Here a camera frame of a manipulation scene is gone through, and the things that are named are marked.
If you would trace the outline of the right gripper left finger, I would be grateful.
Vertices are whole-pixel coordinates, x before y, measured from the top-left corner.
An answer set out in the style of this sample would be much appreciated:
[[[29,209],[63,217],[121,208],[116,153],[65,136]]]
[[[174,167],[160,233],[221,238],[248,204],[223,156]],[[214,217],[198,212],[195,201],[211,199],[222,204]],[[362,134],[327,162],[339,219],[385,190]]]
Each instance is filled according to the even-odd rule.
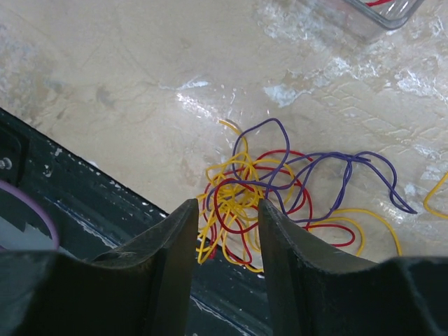
[[[1,254],[2,335],[183,335],[199,209],[164,220],[94,260],[56,251]]]

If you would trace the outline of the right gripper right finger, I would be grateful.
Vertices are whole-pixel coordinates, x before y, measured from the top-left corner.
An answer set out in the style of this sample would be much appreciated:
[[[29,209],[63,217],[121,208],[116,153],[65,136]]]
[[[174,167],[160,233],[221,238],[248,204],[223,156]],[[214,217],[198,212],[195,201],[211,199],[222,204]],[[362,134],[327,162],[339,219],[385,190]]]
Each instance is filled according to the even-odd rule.
[[[262,263],[275,335],[446,335],[447,259],[375,263],[258,205]]]

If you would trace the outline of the yellow red cable ball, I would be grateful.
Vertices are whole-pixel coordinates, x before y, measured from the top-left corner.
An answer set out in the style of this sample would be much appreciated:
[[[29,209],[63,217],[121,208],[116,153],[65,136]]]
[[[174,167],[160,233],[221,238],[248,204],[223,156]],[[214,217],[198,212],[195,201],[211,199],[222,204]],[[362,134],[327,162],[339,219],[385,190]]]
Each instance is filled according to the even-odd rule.
[[[396,209],[406,214],[416,213],[397,192],[396,168],[385,157],[371,151],[301,153],[291,148],[286,128],[276,118],[267,119],[246,131],[226,120],[219,123],[232,130],[237,139],[229,159],[205,170],[207,184],[197,197],[199,214],[203,218],[197,236],[199,264],[214,258],[221,250],[229,263],[253,273],[263,272],[263,266],[256,262],[261,255],[256,215],[261,200],[272,200],[282,214],[307,232],[341,232],[346,235],[346,241],[335,241],[331,245],[336,248],[353,247],[356,256],[360,256],[365,248],[365,232],[349,214],[365,214],[384,224],[392,236],[397,254],[403,253],[395,230],[381,216],[367,209],[342,208],[354,167],[360,164],[379,177]],[[279,127],[284,147],[266,151],[258,157],[252,156],[247,135],[270,123]],[[327,213],[318,216],[314,213],[312,194],[307,186],[313,171],[326,160],[338,160],[344,163],[344,168],[335,200]]]

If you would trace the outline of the clear transparent bin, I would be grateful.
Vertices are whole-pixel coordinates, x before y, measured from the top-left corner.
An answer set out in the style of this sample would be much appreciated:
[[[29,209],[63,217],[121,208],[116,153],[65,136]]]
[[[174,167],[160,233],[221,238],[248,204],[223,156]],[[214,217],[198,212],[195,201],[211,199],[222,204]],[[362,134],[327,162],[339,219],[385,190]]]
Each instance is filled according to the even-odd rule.
[[[309,5],[343,32],[372,41],[409,21],[423,0],[414,1],[310,1]]]

